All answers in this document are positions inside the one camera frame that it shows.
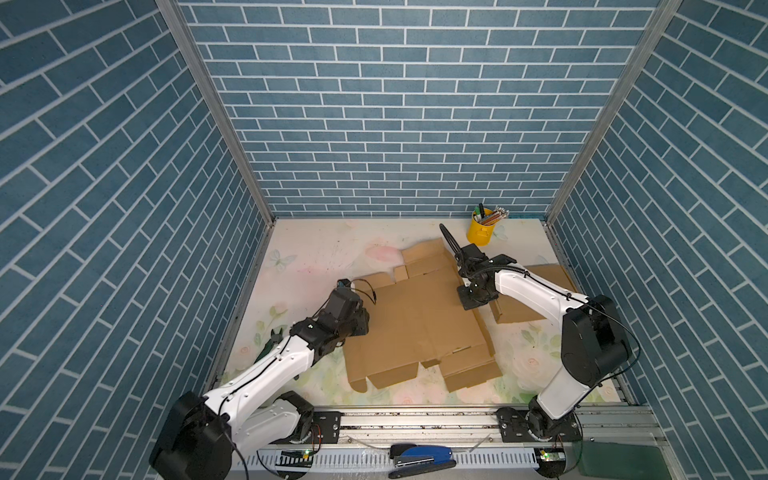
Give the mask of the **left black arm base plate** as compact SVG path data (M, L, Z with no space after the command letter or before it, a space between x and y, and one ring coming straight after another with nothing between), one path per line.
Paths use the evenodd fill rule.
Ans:
M282 439L283 444L337 444L341 431L342 414L338 411L319 411L309 417L307 413L299 417L293 432Z

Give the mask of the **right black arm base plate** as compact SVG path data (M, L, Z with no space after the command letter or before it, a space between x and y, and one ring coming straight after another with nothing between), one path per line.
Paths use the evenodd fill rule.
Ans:
M553 420L543 410L502 407L495 412L504 443L575 442L583 433L574 412Z

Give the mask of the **cardboard box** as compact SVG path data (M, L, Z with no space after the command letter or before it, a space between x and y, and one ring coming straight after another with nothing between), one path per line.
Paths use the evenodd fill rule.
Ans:
M490 306L498 324L548 320L561 328L566 310L586 301L561 265L536 265L526 271L495 273L498 298Z

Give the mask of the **cardboard sheet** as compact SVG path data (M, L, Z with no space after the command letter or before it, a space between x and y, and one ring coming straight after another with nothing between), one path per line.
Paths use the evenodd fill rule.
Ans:
M437 367L449 392L502 375L480 313L463 308L463 285L444 241L402 251L404 264L354 280L369 313L369 332L343 346L350 387L359 392L412 380Z

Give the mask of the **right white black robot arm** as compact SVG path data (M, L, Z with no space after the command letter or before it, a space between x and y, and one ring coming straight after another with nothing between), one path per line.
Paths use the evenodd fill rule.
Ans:
M513 298L561 328L561 367L530 402L526 421L530 433L542 440L572 416L575 407L622 363L632 348L616 305L604 295L587 297L520 267L507 255L487 257L476 245L451 244L458 274L457 288L466 310L501 296Z

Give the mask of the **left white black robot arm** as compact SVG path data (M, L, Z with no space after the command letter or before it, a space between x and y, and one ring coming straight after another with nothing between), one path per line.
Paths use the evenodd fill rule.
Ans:
M314 408L281 388L348 338L366 335L365 305L375 301L372 288L360 290L340 279L314 314L275 338L242 374L204 394L185 392L170 407L150 466L164 479L224 479L233 461L245 458L242 448L304 439Z

